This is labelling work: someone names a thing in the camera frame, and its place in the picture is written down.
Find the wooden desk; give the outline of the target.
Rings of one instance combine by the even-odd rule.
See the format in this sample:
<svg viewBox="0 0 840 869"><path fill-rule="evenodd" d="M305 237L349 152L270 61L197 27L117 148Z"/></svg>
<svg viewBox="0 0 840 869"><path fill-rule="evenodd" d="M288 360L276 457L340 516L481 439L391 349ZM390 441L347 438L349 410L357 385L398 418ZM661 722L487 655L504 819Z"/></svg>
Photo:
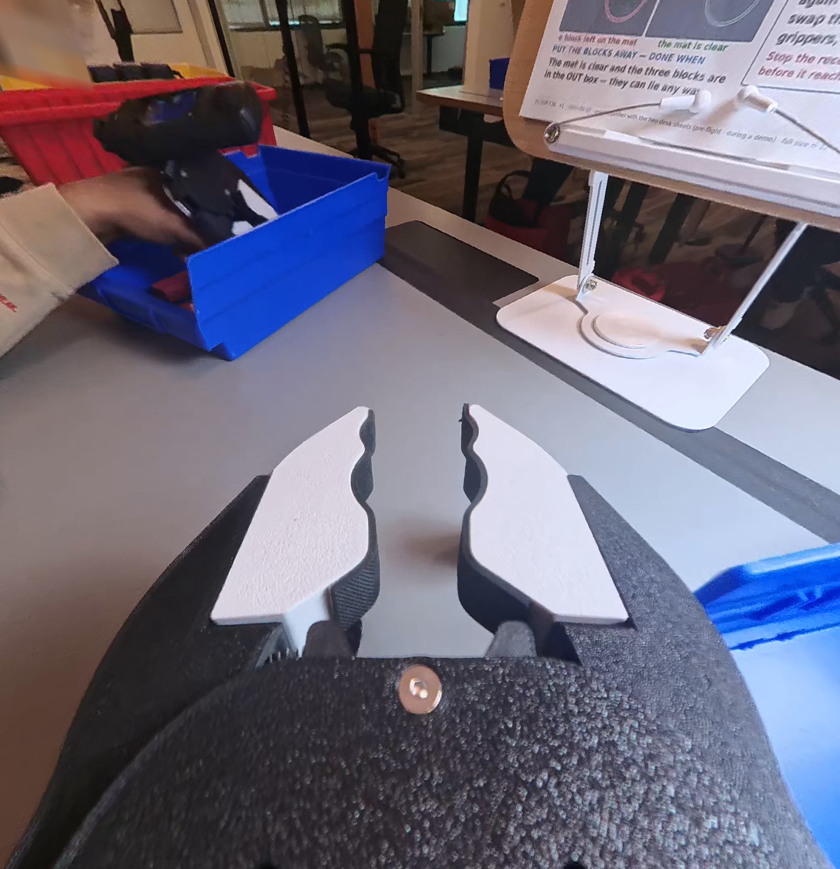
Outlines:
<svg viewBox="0 0 840 869"><path fill-rule="evenodd" d="M476 220L484 144L515 148L504 123L503 93L474 93L463 85L450 85L416 91L414 99L438 110L438 125L442 132L461 136L466 141L461 217L473 223Z"/></svg>

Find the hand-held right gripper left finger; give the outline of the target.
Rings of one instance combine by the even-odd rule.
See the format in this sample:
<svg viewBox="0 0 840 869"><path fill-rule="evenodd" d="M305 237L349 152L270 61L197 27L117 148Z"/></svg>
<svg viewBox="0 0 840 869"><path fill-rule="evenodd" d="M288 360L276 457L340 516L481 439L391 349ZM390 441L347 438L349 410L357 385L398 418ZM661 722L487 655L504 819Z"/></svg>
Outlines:
<svg viewBox="0 0 840 869"><path fill-rule="evenodd" d="M310 436L272 471L210 619L276 625L287 649L312 654L322 633L356 655L380 593L373 491L375 419L356 407Z"/></svg>

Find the person's left hand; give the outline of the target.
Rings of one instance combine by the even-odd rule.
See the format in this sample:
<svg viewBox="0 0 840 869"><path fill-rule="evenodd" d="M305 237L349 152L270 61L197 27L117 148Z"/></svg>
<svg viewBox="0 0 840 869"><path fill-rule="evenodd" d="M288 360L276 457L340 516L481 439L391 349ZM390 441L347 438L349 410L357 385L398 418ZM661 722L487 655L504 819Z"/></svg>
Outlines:
<svg viewBox="0 0 840 869"><path fill-rule="evenodd" d="M132 238L190 255L208 246L150 168L126 168L61 184L56 190L105 247Z"/></svg>

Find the red plastic bin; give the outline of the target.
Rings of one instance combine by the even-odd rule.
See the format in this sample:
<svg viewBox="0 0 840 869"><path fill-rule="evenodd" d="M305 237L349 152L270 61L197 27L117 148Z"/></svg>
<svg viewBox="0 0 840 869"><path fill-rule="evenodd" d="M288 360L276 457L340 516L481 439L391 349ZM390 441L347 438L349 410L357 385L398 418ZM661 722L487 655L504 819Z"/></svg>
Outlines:
<svg viewBox="0 0 840 869"><path fill-rule="evenodd" d="M36 185L99 177L129 165L105 151L93 123L130 99L223 84L230 79L191 79L96 83L80 88L51 88L0 93L0 136ZM258 144L274 145L270 104L273 88L251 82L269 113ZM256 148L257 145L238 150Z"/></svg>

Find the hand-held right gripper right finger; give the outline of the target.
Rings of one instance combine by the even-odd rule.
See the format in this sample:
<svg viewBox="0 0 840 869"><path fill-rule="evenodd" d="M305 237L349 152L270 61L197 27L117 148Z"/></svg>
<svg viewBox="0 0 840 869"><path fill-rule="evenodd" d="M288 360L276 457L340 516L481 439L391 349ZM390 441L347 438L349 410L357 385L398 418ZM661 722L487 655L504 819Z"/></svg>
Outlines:
<svg viewBox="0 0 840 869"><path fill-rule="evenodd" d="M461 415L457 590L480 625L623 625L629 614L566 470L478 404Z"/></svg>

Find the printed instruction sheet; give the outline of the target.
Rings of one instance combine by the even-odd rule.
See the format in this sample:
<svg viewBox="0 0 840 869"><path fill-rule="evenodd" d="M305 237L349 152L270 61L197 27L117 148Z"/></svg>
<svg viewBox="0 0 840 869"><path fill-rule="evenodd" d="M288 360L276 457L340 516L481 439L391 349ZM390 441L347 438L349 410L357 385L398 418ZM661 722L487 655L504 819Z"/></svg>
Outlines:
<svg viewBox="0 0 840 869"><path fill-rule="evenodd" d="M555 2L521 116L840 174L840 1Z"/></svg>

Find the white document stand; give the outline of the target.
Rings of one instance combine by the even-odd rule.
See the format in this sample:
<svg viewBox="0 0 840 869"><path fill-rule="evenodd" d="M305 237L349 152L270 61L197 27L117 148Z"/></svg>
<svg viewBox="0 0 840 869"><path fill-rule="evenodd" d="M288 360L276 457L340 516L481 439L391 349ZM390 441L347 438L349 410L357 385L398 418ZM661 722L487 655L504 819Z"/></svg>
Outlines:
<svg viewBox="0 0 840 869"><path fill-rule="evenodd" d="M521 116L555 2L526 2L503 95L512 141L534 158L589 171L588 209L575 276L504 306L505 331L677 429L710 429L768 367L756 346L732 337L809 226L840 233L840 174L709 154L610 130ZM710 325L601 277L596 246L611 178L772 215L794 228L724 325Z"/></svg>

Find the red bag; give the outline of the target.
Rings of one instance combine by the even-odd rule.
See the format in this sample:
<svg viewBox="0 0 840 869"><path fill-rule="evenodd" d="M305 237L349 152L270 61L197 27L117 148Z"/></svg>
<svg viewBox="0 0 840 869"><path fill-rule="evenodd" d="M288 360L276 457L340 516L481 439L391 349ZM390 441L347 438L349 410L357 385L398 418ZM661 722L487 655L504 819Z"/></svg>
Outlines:
<svg viewBox="0 0 840 869"><path fill-rule="evenodd" d="M612 282L653 301L665 301L667 281L657 267L622 267L614 273Z"/></svg>

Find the black office chair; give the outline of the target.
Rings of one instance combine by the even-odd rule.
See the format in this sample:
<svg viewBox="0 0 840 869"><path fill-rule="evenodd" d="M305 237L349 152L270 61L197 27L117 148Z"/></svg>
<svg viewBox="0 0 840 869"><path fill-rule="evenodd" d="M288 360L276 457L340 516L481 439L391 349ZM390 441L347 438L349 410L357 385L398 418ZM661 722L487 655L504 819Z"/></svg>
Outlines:
<svg viewBox="0 0 840 869"><path fill-rule="evenodd" d="M347 110L356 146L350 155L362 160L379 158L388 163L399 178L407 167L395 151L372 140L370 122L386 115L402 114L406 108L401 74L403 30L407 20L407 1L381 1L374 19L370 48L358 41L355 2L341 2L341 14L347 42L337 44L346 61L333 78L335 66L327 67L324 94L332 106Z"/></svg>

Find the dark red backpack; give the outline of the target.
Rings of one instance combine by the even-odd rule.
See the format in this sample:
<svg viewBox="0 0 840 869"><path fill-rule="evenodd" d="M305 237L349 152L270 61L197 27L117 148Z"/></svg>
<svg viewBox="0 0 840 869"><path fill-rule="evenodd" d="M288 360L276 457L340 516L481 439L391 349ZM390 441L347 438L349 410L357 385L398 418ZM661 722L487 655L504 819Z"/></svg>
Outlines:
<svg viewBox="0 0 840 869"><path fill-rule="evenodd" d="M519 244L565 261L576 206L566 201L545 203L516 196L516 181L528 178L527 170L516 170L498 182L483 224Z"/></svg>

